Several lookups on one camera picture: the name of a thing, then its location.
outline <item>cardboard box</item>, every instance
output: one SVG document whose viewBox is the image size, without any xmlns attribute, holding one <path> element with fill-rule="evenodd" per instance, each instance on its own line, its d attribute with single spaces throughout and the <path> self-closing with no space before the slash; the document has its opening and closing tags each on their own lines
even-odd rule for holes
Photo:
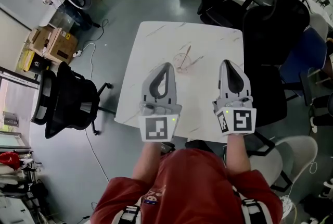
<svg viewBox="0 0 333 224">
<path fill-rule="evenodd" d="M 42 52 L 44 45 L 47 44 L 47 40 L 50 39 L 52 32 L 52 27 L 38 27 L 33 29 L 28 37 L 30 42 L 29 49 L 33 50 L 38 55 L 43 56 Z"/>
<path fill-rule="evenodd" d="M 73 58 L 78 40 L 70 33 L 66 33 L 62 28 L 54 29 L 44 56 L 54 62 L 69 62 Z"/>
</svg>

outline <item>concrete floor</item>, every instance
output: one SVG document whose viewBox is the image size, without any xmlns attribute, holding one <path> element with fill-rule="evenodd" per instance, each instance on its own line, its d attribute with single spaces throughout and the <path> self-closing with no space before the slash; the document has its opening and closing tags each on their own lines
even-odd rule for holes
<svg viewBox="0 0 333 224">
<path fill-rule="evenodd" d="M 127 62 L 139 24 L 142 21 L 182 21 L 201 23 L 196 14 L 200 0 L 103 0 L 96 1 L 89 12 L 95 22 L 108 19 L 104 36 L 96 42 L 93 58 L 93 81 L 99 88 L 104 82 L 114 84 L 113 90 L 105 90 L 101 97 L 101 106 L 116 109 Z M 100 29 L 91 29 L 79 34 L 80 45 L 89 39 L 99 37 Z M 90 77 L 90 57 L 93 47 L 87 48 L 81 57 L 71 63 L 74 71 L 84 77 Z M 314 95 L 329 92 L 323 87 L 314 88 Z M 308 135 L 308 108 L 302 98 L 288 102 L 288 116 L 259 131 L 274 141 L 286 136 Z M 35 157 L 43 163 L 42 179 L 50 190 L 50 204 L 59 219 L 67 223 L 77 223 L 83 216 L 93 211 L 92 202 L 98 202 L 106 185 L 105 179 L 89 145 L 92 147 L 109 179 L 118 176 L 130 177 L 142 147 L 139 130 L 114 122 L 109 114 L 99 112 L 96 128 L 102 130 L 100 136 L 94 136 L 91 129 L 76 131 L 63 130 L 50 140 L 44 138 L 45 127 L 31 125 L 31 145 Z M 333 128 L 319 128 L 316 139 L 319 152 L 316 159 L 318 170 L 310 174 L 307 169 L 291 192 L 291 199 L 298 204 L 309 193 L 318 194 L 322 183 L 330 178 L 333 168 L 332 154 Z M 247 137 L 247 145 L 253 146 L 253 139 Z M 177 148 L 184 147 L 184 138 L 175 138 Z M 221 156 L 221 144 L 209 143 Z M 298 220 L 306 220 L 298 206 Z"/>
</svg>

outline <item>blue chair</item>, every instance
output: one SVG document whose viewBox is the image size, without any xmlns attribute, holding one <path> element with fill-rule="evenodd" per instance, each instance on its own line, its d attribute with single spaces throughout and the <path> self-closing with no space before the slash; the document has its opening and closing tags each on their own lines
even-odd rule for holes
<svg viewBox="0 0 333 224">
<path fill-rule="evenodd" d="M 280 67 L 280 75 L 285 83 L 300 83 L 300 74 L 308 74 L 310 68 L 322 69 L 327 54 L 326 42 L 313 29 L 306 29 L 286 61 Z M 301 90 L 295 91 L 303 96 Z"/>
</svg>

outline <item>red shirt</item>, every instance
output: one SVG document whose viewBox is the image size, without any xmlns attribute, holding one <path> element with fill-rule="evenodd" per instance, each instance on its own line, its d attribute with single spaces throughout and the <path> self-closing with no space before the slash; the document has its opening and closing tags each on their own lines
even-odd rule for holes
<svg viewBox="0 0 333 224">
<path fill-rule="evenodd" d="M 259 171 L 231 177 L 215 154 L 182 149 L 163 157 L 153 187 L 140 180 L 112 179 L 91 223 L 110 224 L 119 211 L 141 196 L 143 224 L 243 223 L 241 200 L 232 186 L 246 198 L 263 202 L 273 223 L 280 222 L 282 203 Z"/>
</svg>

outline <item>white chair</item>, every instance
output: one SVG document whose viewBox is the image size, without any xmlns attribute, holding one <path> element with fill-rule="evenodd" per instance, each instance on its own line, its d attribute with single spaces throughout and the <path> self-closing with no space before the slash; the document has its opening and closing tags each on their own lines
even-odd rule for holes
<svg viewBox="0 0 333 224">
<path fill-rule="evenodd" d="M 283 161 L 280 152 L 274 148 L 266 156 L 250 156 L 251 169 L 261 172 L 266 182 L 273 190 L 285 192 L 295 181 L 300 174 L 311 164 L 317 156 L 318 145 L 310 136 L 292 136 L 278 141 L 275 145 L 287 143 L 293 153 L 294 160 L 291 173 L 287 176 L 282 168 Z M 265 151 L 267 146 L 260 148 L 258 151 Z M 286 181 L 285 187 L 273 185 L 279 176 Z"/>
<path fill-rule="evenodd" d="M 310 14 L 310 26 L 326 42 L 327 34 L 328 34 L 328 24 L 327 24 L 325 18 L 320 14 Z"/>
</svg>

